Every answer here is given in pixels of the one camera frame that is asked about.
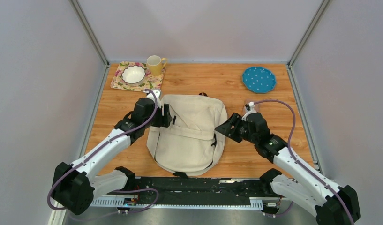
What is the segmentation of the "cream canvas backpack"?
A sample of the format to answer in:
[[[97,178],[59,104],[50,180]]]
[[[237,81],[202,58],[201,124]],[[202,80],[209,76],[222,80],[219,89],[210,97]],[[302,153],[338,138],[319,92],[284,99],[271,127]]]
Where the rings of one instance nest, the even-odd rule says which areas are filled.
[[[150,128],[146,145],[154,161],[182,178],[206,173],[225,148],[225,136],[215,131],[228,119],[224,103],[204,93],[167,94],[161,102],[173,119],[169,127]]]

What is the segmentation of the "brown small notebook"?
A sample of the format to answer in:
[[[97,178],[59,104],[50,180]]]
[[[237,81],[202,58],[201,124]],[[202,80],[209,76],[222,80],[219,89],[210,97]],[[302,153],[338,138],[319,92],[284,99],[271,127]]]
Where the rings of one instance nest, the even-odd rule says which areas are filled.
[[[250,102],[253,102],[253,100],[251,100],[251,99],[246,99],[246,100],[244,101],[244,104],[243,104],[243,107],[242,107],[242,112],[243,112],[243,114],[246,114],[246,113],[251,109],[251,107],[250,107]]]

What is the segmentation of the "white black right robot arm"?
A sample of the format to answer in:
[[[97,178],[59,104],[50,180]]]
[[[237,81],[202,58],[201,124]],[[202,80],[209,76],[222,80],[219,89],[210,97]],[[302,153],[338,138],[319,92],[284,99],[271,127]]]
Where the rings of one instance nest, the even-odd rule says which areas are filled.
[[[324,177],[297,156],[285,140],[270,132],[259,112],[244,117],[233,113],[215,130],[238,143],[253,143],[260,156],[293,177],[288,179],[274,168],[268,170],[260,177],[263,195],[278,194],[288,198],[314,216],[320,225],[353,225],[360,219],[356,191]]]

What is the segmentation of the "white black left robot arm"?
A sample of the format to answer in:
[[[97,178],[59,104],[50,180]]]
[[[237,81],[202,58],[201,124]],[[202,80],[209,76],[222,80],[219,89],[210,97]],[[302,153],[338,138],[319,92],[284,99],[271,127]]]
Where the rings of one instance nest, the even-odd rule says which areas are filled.
[[[72,163],[61,162],[56,166],[47,196],[49,207],[58,209],[52,205],[51,200],[55,200],[62,205],[61,210],[80,215],[95,199],[105,194],[116,190],[126,195],[133,193],[135,175],[127,168],[119,166],[102,176],[98,173],[121,151],[142,137],[147,128],[167,128],[172,120],[168,103],[161,104],[159,99],[147,97],[138,99],[134,109],[114,126],[100,144]]]

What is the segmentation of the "floral square tray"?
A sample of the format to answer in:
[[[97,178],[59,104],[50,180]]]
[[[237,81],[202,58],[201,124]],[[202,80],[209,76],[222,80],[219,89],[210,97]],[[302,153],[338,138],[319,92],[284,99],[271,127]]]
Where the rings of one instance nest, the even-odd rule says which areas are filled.
[[[145,63],[123,61],[119,63],[110,87],[117,90],[144,92],[160,89],[166,68],[159,76],[153,76]]]

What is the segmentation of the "white scalloped bowl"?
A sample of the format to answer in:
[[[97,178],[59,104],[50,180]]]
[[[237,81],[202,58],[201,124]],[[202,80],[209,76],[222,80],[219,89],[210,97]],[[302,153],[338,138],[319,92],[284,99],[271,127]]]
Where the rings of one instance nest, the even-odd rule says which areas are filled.
[[[122,72],[122,79],[129,86],[139,86],[143,83],[146,72],[141,66],[129,66]]]

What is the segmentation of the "blue polka dot plate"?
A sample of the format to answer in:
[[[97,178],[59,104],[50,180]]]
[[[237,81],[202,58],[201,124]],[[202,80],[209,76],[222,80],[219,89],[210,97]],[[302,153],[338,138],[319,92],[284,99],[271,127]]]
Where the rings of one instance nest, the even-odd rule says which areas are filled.
[[[264,67],[247,68],[241,75],[244,86],[254,93],[267,93],[274,90],[277,82],[275,75]]]

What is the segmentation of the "yellow ceramic mug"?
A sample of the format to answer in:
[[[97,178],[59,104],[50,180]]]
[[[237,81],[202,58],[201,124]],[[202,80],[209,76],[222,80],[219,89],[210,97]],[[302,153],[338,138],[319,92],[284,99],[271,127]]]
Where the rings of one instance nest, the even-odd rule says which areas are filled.
[[[153,76],[159,76],[167,64],[167,59],[161,58],[157,55],[152,55],[147,58],[146,63],[150,73]]]

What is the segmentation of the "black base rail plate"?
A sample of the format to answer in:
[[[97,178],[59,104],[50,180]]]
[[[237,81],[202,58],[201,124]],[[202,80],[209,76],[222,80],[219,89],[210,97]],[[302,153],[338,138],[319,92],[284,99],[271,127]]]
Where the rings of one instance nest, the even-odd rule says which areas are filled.
[[[140,190],[136,204],[246,206],[251,197],[279,202],[280,196],[257,179],[139,177],[124,191]]]

